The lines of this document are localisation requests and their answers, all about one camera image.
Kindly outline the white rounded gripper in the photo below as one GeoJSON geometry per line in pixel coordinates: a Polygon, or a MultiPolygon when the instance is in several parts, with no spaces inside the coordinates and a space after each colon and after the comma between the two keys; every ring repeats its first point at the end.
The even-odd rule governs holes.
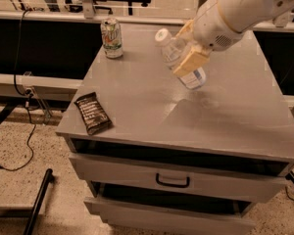
{"type": "Polygon", "coordinates": [[[191,38],[201,44],[190,47],[186,56],[173,70],[183,77],[201,68],[210,61],[210,50],[223,51],[242,38],[244,22],[242,3],[244,0],[207,0],[198,10],[194,22],[189,20],[176,37],[191,38]]]}

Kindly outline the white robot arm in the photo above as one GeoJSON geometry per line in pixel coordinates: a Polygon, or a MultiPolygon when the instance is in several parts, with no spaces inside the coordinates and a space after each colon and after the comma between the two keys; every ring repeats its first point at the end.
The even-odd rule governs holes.
{"type": "Polygon", "coordinates": [[[294,8],[294,0],[207,0],[177,34],[191,47],[173,68],[183,77],[209,61],[210,53],[240,41],[255,24],[272,20],[294,8]]]}

